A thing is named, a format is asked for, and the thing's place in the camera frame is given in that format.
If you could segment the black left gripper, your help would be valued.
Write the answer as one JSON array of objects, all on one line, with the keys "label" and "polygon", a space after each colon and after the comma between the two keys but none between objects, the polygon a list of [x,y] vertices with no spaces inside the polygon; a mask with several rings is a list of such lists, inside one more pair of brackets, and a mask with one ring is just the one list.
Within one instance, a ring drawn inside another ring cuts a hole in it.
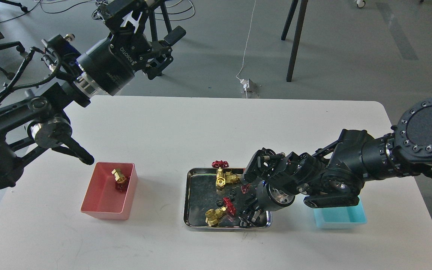
[{"label": "black left gripper", "polygon": [[181,26],[175,27],[159,41],[157,31],[151,27],[152,41],[144,34],[147,19],[154,19],[154,11],[162,0],[109,0],[98,7],[110,33],[89,51],[77,58],[82,73],[76,86],[86,96],[105,91],[115,95],[143,70],[149,80],[162,75],[173,62],[171,53],[164,54],[164,42],[175,45],[186,34]]}]

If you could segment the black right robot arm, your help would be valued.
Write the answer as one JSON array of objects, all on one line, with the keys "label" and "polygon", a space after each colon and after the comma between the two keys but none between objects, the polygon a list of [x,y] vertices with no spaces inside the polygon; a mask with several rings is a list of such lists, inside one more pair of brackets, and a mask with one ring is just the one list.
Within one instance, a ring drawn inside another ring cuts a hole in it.
[{"label": "black right robot arm", "polygon": [[244,185],[256,183],[238,215],[241,225],[255,225],[263,212],[290,206],[298,194],[314,209],[348,207],[358,205],[368,181],[420,174],[432,179],[432,97],[404,112],[391,129],[379,138],[343,129],[314,154],[258,150],[241,177]]}]

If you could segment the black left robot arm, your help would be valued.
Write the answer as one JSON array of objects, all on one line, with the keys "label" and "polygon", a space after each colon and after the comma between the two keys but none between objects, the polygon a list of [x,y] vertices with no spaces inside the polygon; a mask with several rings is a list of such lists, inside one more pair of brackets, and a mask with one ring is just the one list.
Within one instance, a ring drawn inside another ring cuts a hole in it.
[{"label": "black left robot arm", "polygon": [[0,92],[0,190],[14,187],[24,168],[48,149],[84,164],[94,157],[72,138],[64,109],[86,107],[100,92],[114,96],[138,71],[161,76],[173,46],[186,34],[171,27],[163,0],[109,0],[98,7],[109,34],[88,51],[71,45],[74,35],[32,47]]}]

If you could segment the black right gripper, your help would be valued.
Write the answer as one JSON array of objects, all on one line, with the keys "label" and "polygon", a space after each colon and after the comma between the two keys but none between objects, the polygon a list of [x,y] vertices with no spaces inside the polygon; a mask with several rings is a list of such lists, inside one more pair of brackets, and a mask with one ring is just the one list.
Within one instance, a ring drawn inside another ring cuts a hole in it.
[{"label": "black right gripper", "polygon": [[290,152],[286,156],[271,149],[257,150],[241,177],[244,185],[255,184],[255,187],[238,214],[240,226],[266,226],[266,211],[281,210],[290,206],[296,195],[315,191],[311,181],[324,166],[320,159],[308,153]]}]

